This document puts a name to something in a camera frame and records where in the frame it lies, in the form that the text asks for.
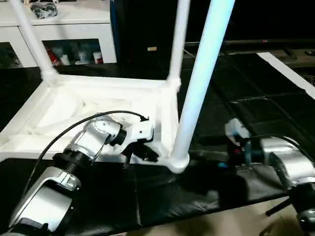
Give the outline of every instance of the tiled floor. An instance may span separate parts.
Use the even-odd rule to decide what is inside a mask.
[[[303,236],[292,206],[267,217],[285,198],[199,216],[117,236]]]

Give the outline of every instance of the wire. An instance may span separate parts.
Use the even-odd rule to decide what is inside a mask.
[[[191,57],[193,57],[193,58],[196,58],[193,54],[191,54],[190,52],[188,52],[186,49],[183,49],[183,51],[184,51],[185,53],[187,53],[189,56],[191,56]]]
[[[247,141],[252,141],[255,139],[261,139],[261,138],[278,138],[278,139],[283,139],[285,141],[287,141],[288,143],[292,144],[293,146],[295,146],[303,155],[305,155],[309,160],[313,161],[313,158],[299,145],[297,144],[294,140],[283,136],[283,135],[279,135],[279,134],[259,134],[259,135],[255,135],[255,136],[251,136],[249,138],[246,138]]]
[[[30,177],[29,177],[29,179],[28,179],[28,181],[27,181],[27,183],[26,183],[26,185],[25,185],[25,188],[24,188],[24,191],[23,191],[22,196],[24,196],[24,195],[26,194],[26,192],[27,192],[27,190],[28,190],[28,188],[29,188],[29,185],[30,185],[30,183],[31,183],[31,180],[32,180],[32,178],[33,178],[33,176],[34,176],[34,173],[35,173],[35,171],[36,171],[36,169],[37,169],[37,167],[38,167],[40,161],[43,159],[44,155],[45,155],[46,152],[49,150],[49,148],[50,148],[58,139],[60,139],[65,133],[67,133],[68,131],[70,131],[70,130],[73,129],[74,127],[76,127],[76,126],[78,126],[78,125],[80,125],[80,124],[82,124],[82,123],[84,123],[84,122],[87,122],[87,121],[89,121],[89,120],[91,120],[91,119],[94,119],[94,118],[96,118],[96,117],[101,117],[101,116],[104,116],[104,115],[115,114],[115,113],[127,113],[127,114],[132,114],[132,115],[135,115],[135,116],[139,116],[139,117],[141,118],[141,121],[148,120],[147,118],[145,118],[144,116],[142,116],[142,115],[140,115],[140,114],[138,114],[138,113],[136,113],[136,112],[130,112],[130,111],[109,111],[109,112],[98,113],[98,114],[95,114],[95,115],[93,115],[93,116],[87,117],[87,118],[85,118],[85,119],[82,119],[82,120],[76,122],[75,124],[73,124],[72,126],[70,126],[69,128],[67,128],[66,130],[64,130],[63,132],[61,132],[58,136],[56,136],[56,137],[47,145],[47,147],[43,150],[43,152],[39,155],[39,157],[38,157],[38,159],[37,159],[37,161],[36,161],[36,163],[35,163],[35,166],[34,166],[34,168],[33,168],[33,170],[32,170],[32,173],[31,173],[31,175],[30,175]]]

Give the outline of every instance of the black table surface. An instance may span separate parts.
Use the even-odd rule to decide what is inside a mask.
[[[185,59],[182,110],[193,60]],[[168,62],[61,66],[63,74],[165,79]],[[1,70],[3,129],[40,84],[38,68]],[[190,146],[191,162],[179,175],[166,167],[95,163],[83,181],[66,235],[110,235],[285,196],[271,167],[219,168],[227,160],[224,124],[239,118],[253,134],[281,134],[314,155],[315,101],[258,55],[220,57]],[[0,164],[0,232],[5,231],[34,160],[6,159]],[[41,169],[51,165],[43,161]]]

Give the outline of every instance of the white pipe leg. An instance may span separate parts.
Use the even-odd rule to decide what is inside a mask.
[[[54,75],[57,72],[52,67],[44,45],[34,34],[31,22],[28,20],[23,10],[23,4],[20,0],[10,0],[10,2],[21,25],[23,38],[25,39],[27,46],[30,48],[36,63],[40,67],[42,79],[47,81],[48,84],[53,84],[55,79]]]
[[[189,163],[188,149],[234,2],[235,0],[211,0],[174,147],[170,153],[169,168],[173,172],[182,172]]]
[[[181,68],[183,60],[183,49],[185,45],[186,29],[189,16],[190,0],[178,0],[176,22],[174,29],[172,56],[167,77],[168,82],[177,89],[181,85]]]

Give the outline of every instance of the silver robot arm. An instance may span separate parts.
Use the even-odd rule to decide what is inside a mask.
[[[301,228],[315,235],[315,167],[312,158],[288,137],[250,136],[238,119],[225,125],[228,138],[244,151],[244,164],[272,166],[287,190]]]
[[[113,147],[110,154],[119,154],[139,141],[152,141],[153,136],[149,120],[129,127],[110,116],[88,121],[63,153],[54,155],[55,165],[44,171],[19,202],[10,220],[10,230],[4,235],[42,236],[56,231],[73,210],[72,196],[81,188],[80,177],[95,162],[104,145]]]

